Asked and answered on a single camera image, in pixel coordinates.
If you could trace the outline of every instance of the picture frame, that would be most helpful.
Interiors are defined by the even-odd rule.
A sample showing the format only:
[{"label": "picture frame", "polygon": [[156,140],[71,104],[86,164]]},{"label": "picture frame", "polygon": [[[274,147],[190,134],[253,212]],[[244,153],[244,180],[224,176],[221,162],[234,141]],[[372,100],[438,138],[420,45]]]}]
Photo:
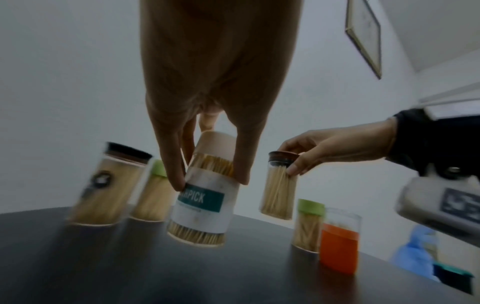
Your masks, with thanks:
[{"label": "picture frame", "polygon": [[347,0],[345,32],[378,79],[382,78],[382,30],[368,0]]}]

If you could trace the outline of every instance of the hand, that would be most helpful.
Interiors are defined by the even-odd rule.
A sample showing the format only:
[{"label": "hand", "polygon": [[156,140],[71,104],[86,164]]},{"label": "hand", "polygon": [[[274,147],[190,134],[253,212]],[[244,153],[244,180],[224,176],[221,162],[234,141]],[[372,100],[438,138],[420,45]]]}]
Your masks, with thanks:
[{"label": "hand", "polygon": [[234,177],[250,169],[295,47],[302,2],[141,0],[146,106],[175,190],[185,186],[194,130],[225,110],[236,126]]},{"label": "hand", "polygon": [[322,163],[386,157],[396,134],[397,119],[390,118],[348,128],[307,131],[285,141],[278,150],[302,153],[286,172],[303,175]]}]

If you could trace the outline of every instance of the ceiling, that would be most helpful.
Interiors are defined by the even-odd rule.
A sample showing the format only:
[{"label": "ceiling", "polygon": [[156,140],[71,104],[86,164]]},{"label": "ceiling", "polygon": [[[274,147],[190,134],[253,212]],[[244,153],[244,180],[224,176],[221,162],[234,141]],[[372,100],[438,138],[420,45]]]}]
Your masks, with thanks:
[{"label": "ceiling", "polygon": [[380,0],[419,71],[480,49],[480,0]]}]

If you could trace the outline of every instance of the dark table surface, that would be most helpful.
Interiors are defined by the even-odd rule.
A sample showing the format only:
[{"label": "dark table surface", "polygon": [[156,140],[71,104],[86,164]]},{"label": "dark table surface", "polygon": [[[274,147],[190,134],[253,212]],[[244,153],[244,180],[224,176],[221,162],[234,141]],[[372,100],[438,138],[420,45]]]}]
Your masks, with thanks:
[{"label": "dark table surface", "polygon": [[292,230],[246,217],[212,249],[163,223],[67,226],[67,213],[0,215],[0,303],[475,303],[365,254],[355,277],[330,271],[291,247]]}]

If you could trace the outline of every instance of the table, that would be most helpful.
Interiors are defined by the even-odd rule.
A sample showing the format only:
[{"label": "table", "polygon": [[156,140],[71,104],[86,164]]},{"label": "table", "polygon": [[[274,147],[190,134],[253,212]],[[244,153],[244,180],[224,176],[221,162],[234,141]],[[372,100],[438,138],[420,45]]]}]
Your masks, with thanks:
[{"label": "table", "polygon": [[251,218],[199,248],[164,223],[68,226],[68,210],[0,215],[0,303],[475,303],[365,254],[355,277],[330,271],[290,245],[291,229]]}]

